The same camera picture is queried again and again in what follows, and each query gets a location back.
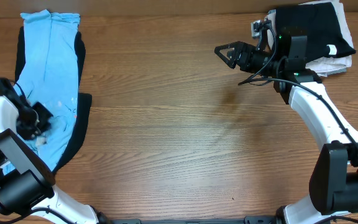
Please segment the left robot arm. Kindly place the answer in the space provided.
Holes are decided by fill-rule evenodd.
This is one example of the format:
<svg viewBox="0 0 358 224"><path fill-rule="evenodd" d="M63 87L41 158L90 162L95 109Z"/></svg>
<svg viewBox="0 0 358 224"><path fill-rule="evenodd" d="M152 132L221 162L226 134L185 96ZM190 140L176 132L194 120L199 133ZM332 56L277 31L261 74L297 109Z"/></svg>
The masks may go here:
<svg viewBox="0 0 358 224"><path fill-rule="evenodd" d="M17 214L11 223L37 216L52 223L110 223L104 213L71 198L25 143L50 127L51 112L30 105L11 80L0 78L0 214Z"/></svg>

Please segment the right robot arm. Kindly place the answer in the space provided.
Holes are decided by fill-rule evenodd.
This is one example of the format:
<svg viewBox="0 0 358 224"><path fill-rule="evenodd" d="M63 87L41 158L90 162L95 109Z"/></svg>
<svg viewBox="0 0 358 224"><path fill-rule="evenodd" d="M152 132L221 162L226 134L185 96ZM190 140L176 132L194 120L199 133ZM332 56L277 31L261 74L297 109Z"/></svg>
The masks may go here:
<svg viewBox="0 0 358 224"><path fill-rule="evenodd" d="M247 83L272 83L284 102L296 111L319 146L320 153L308 189L296 203L280 207L273 216L246 217L246 223L330 223L351 220L358 213L358 131L330 100L320 77L306 67L308 36L286 27L273 35L266 52L264 22L255 27L257 45L233 42L217 46L215 54L230 68L249 73Z"/></svg>

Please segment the light blue t-shirt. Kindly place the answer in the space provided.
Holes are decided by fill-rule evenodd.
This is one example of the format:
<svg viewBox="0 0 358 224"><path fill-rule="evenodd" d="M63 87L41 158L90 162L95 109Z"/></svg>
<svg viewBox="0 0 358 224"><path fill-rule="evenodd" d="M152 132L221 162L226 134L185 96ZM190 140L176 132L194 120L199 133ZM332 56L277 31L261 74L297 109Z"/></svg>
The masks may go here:
<svg viewBox="0 0 358 224"><path fill-rule="evenodd" d="M76 123L79 78L75 37L80 15L44 9L23 12L21 18L25 65L14 89L30 104L39 102L52 114L50 129L25 143L54 170Z"/></svg>

